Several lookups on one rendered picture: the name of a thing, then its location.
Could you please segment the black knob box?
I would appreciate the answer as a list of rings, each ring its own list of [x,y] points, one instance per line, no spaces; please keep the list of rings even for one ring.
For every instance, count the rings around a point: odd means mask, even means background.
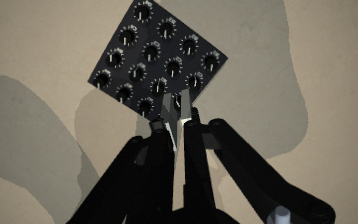
[[[133,0],[87,82],[149,121],[171,93],[178,121],[181,90],[193,103],[227,60],[155,1]]]

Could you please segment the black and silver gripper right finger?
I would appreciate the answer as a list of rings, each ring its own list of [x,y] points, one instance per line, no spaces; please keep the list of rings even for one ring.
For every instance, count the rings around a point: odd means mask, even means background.
[[[288,183],[225,120],[216,118],[208,125],[200,124],[189,89],[181,90],[181,122],[184,224],[216,224],[205,149],[214,150],[264,224],[335,224],[332,206]]]

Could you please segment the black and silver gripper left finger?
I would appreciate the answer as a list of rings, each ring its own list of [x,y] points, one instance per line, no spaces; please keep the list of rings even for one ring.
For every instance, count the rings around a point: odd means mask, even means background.
[[[177,112],[171,93],[149,126],[151,136],[127,141],[66,224],[122,224],[125,217],[125,224],[156,224],[157,210],[172,211]]]

